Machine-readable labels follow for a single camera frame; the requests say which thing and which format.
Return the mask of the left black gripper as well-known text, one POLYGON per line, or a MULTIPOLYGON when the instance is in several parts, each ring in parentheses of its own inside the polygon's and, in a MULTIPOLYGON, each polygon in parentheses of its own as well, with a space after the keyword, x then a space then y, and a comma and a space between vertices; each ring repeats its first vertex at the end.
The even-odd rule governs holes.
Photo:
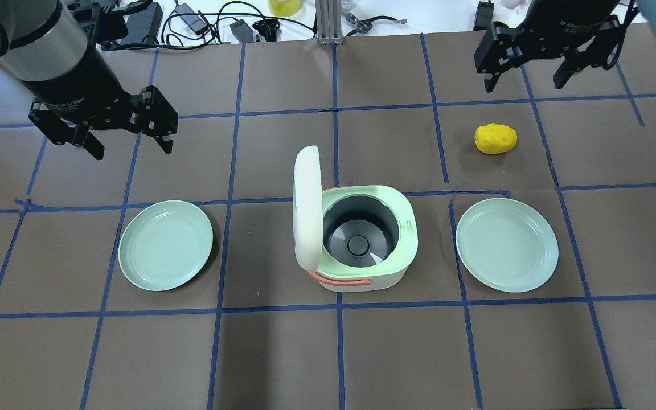
POLYGON ((46 137, 73 137, 71 145, 104 159, 104 145, 91 130, 120 128, 145 133, 166 154, 174 150, 178 114, 155 86, 128 93, 104 58, 88 45, 68 72, 48 80, 22 80, 44 109, 30 119, 46 137))

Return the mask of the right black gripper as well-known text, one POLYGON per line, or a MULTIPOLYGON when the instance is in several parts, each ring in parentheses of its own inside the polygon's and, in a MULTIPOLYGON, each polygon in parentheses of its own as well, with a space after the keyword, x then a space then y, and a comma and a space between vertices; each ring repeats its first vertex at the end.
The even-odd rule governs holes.
POLYGON ((492 21, 474 52, 487 93, 503 73, 531 60, 563 57, 553 76, 556 90, 585 67, 612 69, 621 54, 625 26, 617 1, 531 1, 517 26, 492 21))

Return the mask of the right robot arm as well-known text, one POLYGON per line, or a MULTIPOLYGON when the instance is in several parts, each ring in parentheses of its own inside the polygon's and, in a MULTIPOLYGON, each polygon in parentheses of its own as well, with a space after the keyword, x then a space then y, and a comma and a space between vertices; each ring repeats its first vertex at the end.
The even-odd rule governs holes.
POLYGON ((623 20, 614 12, 618 5, 617 1, 532 1, 517 27, 492 22, 474 52, 485 91, 494 91, 503 73, 534 60, 562 60, 553 76, 558 90, 585 68, 610 70, 637 15, 648 21, 656 39, 656 1, 630 1, 623 20))

